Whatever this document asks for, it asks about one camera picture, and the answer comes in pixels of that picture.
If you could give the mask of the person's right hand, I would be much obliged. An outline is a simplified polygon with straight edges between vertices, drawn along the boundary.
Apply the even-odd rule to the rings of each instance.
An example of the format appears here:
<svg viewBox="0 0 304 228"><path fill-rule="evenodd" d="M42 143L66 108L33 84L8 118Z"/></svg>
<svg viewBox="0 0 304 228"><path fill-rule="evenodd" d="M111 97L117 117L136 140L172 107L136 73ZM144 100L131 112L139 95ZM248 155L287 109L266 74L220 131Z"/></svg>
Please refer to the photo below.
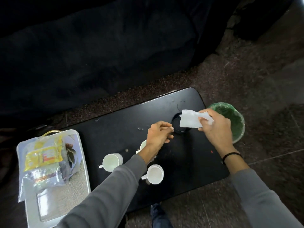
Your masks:
<svg viewBox="0 0 304 228"><path fill-rule="evenodd" d="M199 112L208 112L214 119L210 131L204 132L207 139L215 147L221 157L231 152L238 152L233 146L233 135L231 131L230 119L225 118L223 115L217 113L212 109L204 109Z"/></svg>

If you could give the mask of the person's left hand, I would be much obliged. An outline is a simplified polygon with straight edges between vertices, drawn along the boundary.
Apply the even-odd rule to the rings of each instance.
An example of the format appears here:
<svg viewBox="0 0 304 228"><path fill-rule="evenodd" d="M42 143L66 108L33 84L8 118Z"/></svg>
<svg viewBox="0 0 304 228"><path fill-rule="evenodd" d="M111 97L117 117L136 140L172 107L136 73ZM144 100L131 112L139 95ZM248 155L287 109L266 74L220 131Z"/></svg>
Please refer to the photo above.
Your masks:
<svg viewBox="0 0 304 228"><path fill-rule="evenodd" d="M158 121L148 129L146 146L153 156L156 156L164 143L169 143L173 139L174 128L169 122Z"/></svg>

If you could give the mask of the white paper tissue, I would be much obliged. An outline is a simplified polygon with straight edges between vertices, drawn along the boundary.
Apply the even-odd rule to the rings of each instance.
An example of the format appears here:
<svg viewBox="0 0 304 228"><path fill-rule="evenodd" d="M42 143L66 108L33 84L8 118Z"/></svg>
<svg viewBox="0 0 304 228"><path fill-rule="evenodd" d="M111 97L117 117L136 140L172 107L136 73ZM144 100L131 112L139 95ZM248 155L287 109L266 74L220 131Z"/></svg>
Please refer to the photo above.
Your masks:
<svg viewBox="0 0 304 228"><path fill-rule="evenodd" d="M182 110L179 126L181 128L202 128L203 126L200 123L199 117L205 119L209 125L212 125L214 122L214 119L208 114L208 112Z"/></svg>

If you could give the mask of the person's right forearm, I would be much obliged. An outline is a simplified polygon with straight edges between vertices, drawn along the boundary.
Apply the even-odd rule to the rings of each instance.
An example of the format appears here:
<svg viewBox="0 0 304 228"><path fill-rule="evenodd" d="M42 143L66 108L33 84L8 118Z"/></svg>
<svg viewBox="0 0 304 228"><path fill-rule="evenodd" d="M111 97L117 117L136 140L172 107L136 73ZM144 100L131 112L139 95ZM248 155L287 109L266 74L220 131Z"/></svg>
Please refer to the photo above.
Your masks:
<svg viewBox="0 0 304 228"><path fill-rule="evenodd" d="M225 164L252 228L304 228L242 157L231 155Z"/></svg>

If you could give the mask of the person's left forearm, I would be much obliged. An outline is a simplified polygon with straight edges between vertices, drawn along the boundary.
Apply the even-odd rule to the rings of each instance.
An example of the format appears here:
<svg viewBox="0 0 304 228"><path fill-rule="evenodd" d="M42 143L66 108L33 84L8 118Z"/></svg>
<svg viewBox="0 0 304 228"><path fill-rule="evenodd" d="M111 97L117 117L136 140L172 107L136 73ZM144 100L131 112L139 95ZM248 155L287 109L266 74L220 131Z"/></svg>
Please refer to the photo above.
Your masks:
<svg viewBox="0 0 304 228"><path fill-rule="evenodd" d="M117 228L138 189L139 180L147 171L147 161L160 148L146 145L113 172L55 228Z"/></svg>

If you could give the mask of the black round cup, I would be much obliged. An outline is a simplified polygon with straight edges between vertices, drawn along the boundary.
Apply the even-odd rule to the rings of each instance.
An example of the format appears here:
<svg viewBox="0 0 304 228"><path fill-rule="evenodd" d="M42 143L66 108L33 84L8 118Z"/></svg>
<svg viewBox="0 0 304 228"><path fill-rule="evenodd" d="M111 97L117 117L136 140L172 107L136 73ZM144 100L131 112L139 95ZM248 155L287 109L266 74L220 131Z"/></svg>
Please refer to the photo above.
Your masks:
<svg viewBox="0 0 304 228"><path fill-rule="evenodd" d="M180 127L180 121L181 121L181 116L182 112L179 112L177 114L174 115L174 117L172 118L172 126L174 128L174 132L176 134L184 134L187 133L188 131L191 130L191 128L187 128L187 127Z"/></svg>

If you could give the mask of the white ceramic cup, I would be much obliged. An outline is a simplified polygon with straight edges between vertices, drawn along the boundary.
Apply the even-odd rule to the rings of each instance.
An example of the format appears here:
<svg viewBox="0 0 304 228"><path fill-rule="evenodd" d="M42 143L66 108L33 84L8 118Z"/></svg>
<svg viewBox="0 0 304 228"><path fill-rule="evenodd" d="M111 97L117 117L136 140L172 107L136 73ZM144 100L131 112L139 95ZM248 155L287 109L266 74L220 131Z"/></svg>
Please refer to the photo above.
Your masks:
<svg viewBox="0 0 304 228"><path fill-rule="evenodd" d="M99 168L103 168L107 172L112 172L116 167L123 164L123 157L119 153L111 153L104 157Z"/></svg>
<svg viewBox="0 0 304 228"><path fill-rule="evenodd" d="M142 180L148 180L151 184L157 185L164 178L164 170L160 165L154 164L147 169L147 174L142 176Z"/></svg>
<svg viewBox="0 0 304 228"><path fill-rule="evenodd" d="M140 149L136 151L136 154L142 157L145 163L148 164L155 159L156 149L151 145L147 145L145 140L140 145Z"/></svg>

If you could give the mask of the green lined waste bin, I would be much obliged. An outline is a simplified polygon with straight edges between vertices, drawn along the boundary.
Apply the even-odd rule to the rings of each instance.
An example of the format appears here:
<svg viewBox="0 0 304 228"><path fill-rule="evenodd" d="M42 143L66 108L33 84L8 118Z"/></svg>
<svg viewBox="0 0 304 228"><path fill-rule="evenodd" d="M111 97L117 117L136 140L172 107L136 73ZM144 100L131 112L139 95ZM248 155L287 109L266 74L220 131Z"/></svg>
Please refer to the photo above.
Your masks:
<svg viewBox="0 0 304 228"><path fill-rule="evenodd" d="M242 114L231 104L225 102L213 103L208 108L230 119L231 131L233 135L233 144L237 143L245 133L245 120Z"/></svg>

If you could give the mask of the black wristband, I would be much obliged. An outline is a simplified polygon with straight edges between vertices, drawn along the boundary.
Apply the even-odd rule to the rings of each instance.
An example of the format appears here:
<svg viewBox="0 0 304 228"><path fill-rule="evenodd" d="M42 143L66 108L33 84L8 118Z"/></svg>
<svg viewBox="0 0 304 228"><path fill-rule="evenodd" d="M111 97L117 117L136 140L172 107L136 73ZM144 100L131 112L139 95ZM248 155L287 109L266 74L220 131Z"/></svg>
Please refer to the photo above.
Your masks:
<svg viewBox="0 0 304 228"><path fill-rule="evenodd" d="M231 155L237 155L237 156L242 157L242 155L241 155L240 153L237 153L237 152L228 153L228 154L226 154L225 156L223 156L223 158L222 158L222 163L223 163L224 165L226 165L226 164L225 164L225 159L226 159L227 157L231 156Z"/></svg>

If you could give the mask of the person's leg in jeans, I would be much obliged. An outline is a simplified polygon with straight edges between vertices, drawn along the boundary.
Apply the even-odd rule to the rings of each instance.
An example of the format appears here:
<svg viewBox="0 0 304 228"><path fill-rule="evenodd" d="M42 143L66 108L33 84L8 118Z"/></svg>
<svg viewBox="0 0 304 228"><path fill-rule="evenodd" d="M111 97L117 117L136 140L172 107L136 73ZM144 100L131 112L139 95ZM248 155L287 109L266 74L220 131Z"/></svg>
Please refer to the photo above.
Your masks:
<svg viewBox="0 0 304 228"><path fill-rule="evenodd" d="M174 228L161 203L155 203L150 207L152 228Z"/></svg>

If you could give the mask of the dark sofa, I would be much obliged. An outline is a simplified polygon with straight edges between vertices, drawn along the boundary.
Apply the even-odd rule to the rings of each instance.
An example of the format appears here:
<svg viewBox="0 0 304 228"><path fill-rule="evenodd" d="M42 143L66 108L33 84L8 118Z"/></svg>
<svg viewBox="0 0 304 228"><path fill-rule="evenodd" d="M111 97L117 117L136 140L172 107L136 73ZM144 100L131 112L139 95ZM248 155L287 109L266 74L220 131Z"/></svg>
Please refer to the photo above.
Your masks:
<svg viewBox="0 0 304 228"><path fill-rule="evenodd" d="M0 0L0 128L201 63L240 0Z"/></svg>

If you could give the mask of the beige woven mat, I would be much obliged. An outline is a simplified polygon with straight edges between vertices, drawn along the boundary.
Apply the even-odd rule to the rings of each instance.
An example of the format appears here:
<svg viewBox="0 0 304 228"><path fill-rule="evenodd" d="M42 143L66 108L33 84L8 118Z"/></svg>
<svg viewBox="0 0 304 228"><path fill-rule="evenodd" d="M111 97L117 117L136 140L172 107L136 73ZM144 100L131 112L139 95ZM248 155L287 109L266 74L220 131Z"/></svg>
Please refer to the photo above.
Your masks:
<svg viewBox="0 0 304 228"><path fill-rule="evenodd" d="M80 163L79 172L74 173L65 185L59 187L61 187L63 209L67 214L81 203L89 193L83 161Z"/></svg>

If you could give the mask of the black bag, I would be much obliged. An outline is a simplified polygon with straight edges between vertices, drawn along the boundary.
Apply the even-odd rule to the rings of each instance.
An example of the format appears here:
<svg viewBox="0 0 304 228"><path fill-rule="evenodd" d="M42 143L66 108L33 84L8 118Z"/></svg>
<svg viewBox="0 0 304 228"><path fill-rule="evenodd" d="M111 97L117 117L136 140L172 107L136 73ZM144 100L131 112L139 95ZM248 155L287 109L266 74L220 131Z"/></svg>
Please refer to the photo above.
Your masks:
<svg viewBox="0 0 304 228"><path fill-rule="evenodd" d="M226 30L243 40L256 41L290 8L294 0L240 0L233 16L238 21Z"/></svg>

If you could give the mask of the yellow packet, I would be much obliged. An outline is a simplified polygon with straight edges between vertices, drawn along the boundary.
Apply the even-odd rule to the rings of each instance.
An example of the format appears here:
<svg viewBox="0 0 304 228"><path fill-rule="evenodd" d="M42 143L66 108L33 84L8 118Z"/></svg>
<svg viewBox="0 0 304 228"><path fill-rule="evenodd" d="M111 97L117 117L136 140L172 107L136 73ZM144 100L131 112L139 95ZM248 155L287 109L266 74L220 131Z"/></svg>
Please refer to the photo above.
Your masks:
<svg viewBox="0 0 304 228"><path fill-rule="evenodd" d="M63 161L63 141L40 139L25 146L24 172Z"/></svg>

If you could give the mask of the silver packet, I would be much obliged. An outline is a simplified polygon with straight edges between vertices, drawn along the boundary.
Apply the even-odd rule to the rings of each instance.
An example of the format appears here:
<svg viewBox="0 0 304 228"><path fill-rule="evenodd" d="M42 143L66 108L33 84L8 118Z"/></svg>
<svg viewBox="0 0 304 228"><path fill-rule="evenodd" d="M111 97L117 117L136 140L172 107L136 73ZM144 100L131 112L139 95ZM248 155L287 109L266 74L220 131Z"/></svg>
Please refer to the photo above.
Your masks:
<svg viewBox="0 0 304 228"><path fill-rule="evenodd" d="M36 168L28 171L24 179L29 180L33 188L39 191L65 185L69 181L69 173L60 166Z"/></svg>

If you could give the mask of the clear plastic bag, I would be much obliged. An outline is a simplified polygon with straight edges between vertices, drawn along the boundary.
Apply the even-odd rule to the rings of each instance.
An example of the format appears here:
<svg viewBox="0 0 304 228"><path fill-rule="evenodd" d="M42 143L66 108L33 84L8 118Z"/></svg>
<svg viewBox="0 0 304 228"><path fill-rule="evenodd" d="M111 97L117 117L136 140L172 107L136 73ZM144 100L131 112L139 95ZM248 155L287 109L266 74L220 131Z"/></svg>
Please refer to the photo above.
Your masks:
<svg viewBox="0 0 304 228"><path fill-rule="evenodd" d="M16 148L19 162L18 202L31 190L63 186L80 171L82 155L76 135L55 135L22 141Z"/></svg>

